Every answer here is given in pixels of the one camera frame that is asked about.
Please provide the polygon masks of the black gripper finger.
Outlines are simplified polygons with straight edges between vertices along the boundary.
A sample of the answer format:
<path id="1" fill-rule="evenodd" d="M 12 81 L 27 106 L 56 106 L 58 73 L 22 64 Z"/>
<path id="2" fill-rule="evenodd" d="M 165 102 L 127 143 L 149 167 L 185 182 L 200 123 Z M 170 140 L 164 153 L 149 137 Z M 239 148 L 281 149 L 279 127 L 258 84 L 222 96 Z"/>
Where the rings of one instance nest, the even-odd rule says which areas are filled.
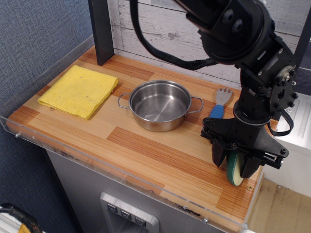
<path id="1" fill-rule="evenodd" d="M 260 159 L 255 154 L 250 154 L 244 157 L 242 164 L 241 177 L 248 179 L 250 178 L 260 166 Z"/>
<path id="2" fill-rule="evenodd" d="M 226 157 L 226 150 L 217 142 L 212 145 L 212 160 L 213 163 L 220 167 Z"/>

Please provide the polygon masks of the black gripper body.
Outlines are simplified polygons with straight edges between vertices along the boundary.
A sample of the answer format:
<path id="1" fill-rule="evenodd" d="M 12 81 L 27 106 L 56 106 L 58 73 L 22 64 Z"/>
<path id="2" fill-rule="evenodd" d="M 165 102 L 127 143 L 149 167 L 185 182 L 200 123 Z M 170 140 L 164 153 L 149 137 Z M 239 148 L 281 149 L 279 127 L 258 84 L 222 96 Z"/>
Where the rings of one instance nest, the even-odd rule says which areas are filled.
<path id="1" fill-rule="evenodd" d="M 236 150 L 244 156 L 255 154 L 260 166 L 280 168 L 289 155 L 289 151 L 267 133 L 264 125 L 249 125 L 236 117 L 204 118 L 201 136 L 209 139 L 212 145 L 217 142 L 226 152 Z"/>

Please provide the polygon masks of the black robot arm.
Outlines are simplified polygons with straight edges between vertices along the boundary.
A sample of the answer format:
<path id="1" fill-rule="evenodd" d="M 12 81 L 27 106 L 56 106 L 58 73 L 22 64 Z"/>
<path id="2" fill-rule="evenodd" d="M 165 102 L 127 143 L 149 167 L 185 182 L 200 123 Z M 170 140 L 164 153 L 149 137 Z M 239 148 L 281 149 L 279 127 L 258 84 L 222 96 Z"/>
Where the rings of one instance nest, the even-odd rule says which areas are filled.
<path id="1" fill-rule="evenodd" d="M 234 117 L 203 120 L 202 137 L 212 143 L 215 165 L 229 151 L 243 155 L 240 175 L 251 177 L 263 165 L 279 168 L 289 152 L 275 140 L 270 120 L 294 106 L 296 62 L 259 0 L 180 0 L 186 17 L 199 29 L 203 48 L 216 63 L 241 71 L 241 93 Z"/>

